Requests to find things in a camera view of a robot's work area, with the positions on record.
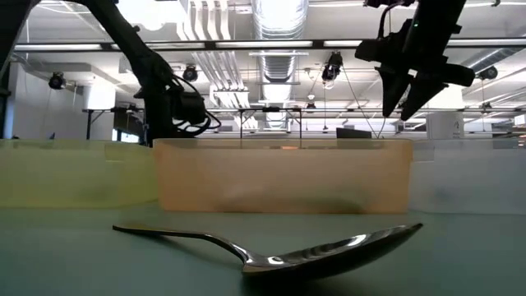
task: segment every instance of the orange translucent bin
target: orange translucent bin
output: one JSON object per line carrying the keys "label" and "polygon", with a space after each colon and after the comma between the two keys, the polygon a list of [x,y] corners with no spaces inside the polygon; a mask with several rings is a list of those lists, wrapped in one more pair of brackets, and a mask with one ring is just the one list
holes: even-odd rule
{"label": "orange translucent bin", "polygon": [[404,213],[413,146],[406,140],[160,139],[165,210]]}

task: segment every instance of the ceiling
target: ceiling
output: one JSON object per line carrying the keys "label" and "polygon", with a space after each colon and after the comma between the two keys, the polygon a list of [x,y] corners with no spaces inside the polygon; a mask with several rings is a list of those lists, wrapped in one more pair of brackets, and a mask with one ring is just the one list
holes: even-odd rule
{"label": "ceiling", "polygon": [[[490,1],[468,1],[480,3]],[[366,39],[375,38],[381,9],[370,7],[350,6],[356,1],[321,1],[311,0],[308,10],[307,23],[304,31],[306,39]],[[232,11],[229,16],[230,31],[235,39],[253,39],[252,15],[250,0],[228,1]],[[405,19],[412,17],[413,9],[394,9],[390,15],[390,26],[398,30]],[[499,7],[470,7],[465,8],[459,24],[463,27],[459,37],[517,37],[526,35],[526,6],[500,5]],[[102,30],[94,17],[86,13],[85,8],[77,6],[66,7],[60,2],[45,1],[30,14],[26,27],[20,36],[19,43],[54,43],[54,42],[97,42],[111,39]],[[178,40],[175,25],[166,25],[155,32],[142,30],[143,40]],[[450,62],[462,63],[484,49],[448,49],[445,55]],[[161,53],[169,62],[181,64],[194,63],[190,53]],[[374,72],[376,66],[372,62],[364,62],[354,58],[353,50],[342,51],[344,68],[351,81],[353,92],[357,95],[361,105],[367,107],[381,106],[381,82]],[[31,53],[30,61],[38,62],[85,62],[97,67],[114,77],[117,81],[127,84],[130,89],[138,89],[133,76],[118,74],[120,53]],[[293,87],[293,98],[300,105],[304,105],[309,94],[315,95],[317,106],[326,104],[327,108],[344,108],[356,106],[352,91],[345,75],[340,75],[332,90],[323,90],[320,82],[314,83],[315,77],[323,63],[330,56],[330,51],[310,50],[308,56],[300,57],[297,78],[300,85]],[[250,94],[249,100],[256,102],[261,97],[260,86],[257,84],[256,59],[248,56],[247,51],[236,52],[237,64],[242,72]],[[496,64],[499,77],[526,68],[526,51],[515,54],[511,58]],[[311,69],[310,75],[305,69]],[[195,87],[202,93],[209,92],[210,84],[206,79],[199,80]],[[509,93],[524,87],[526,75],[517,75],[501,83],[489,85],[484,91],[475,91],[464,96],[466,105],[480,104],[484,99]],[[473,90],[479,86],[477,81]],[[118,100],[134,101],[132,94],[119,92]],[[526,104],[526,96],[519,97],[499,105],[499,107],[515,107]],[[513,114],[502,114],[499,117],[510,117]]]}

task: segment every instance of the wall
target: wall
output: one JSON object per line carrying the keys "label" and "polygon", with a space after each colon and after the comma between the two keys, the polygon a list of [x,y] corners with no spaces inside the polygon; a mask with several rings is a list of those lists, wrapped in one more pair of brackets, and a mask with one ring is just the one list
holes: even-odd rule
{"label": "wall", "polygon": [[[29,74],[19,63],[10,70],[4,136],[21,139],[85,139],[87,113],[82,88],[51,90],[48,82]],[[103,114],[91,128],[92,140],[111,140],[113,114]]]}

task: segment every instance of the desk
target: desk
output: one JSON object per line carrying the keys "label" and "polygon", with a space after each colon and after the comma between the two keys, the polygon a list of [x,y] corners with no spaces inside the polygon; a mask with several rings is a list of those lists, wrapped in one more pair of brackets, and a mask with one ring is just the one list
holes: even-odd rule
{"label": "desk", "polygon": [[[207,242],[119,233],[122,220],[209,230],[279,254],[421,221],[424,228],[358,270],[292,289],[242,280],[241,263]],[[0,295],[519,295],[523,215],[263,215],[125,210],[0,210]]]}

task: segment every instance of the spoon bowl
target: spoon bowl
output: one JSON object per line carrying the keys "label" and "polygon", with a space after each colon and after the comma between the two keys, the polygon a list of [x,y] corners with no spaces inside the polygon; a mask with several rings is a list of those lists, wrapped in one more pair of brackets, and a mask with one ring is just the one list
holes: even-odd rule
{"label": "spoon bowl", "polygon": [[263,256],[214,234],[145,225],[114,225],[113,229],[148,236],[199,238],[215,243],[241,259],[242,273],[253,278],[279,277],[311,280],[337,275],[372,262],[397,248],[415,234],[422,224],[401,225],[370,234],[359,234],[335,243],[326,243],[278,256]]}

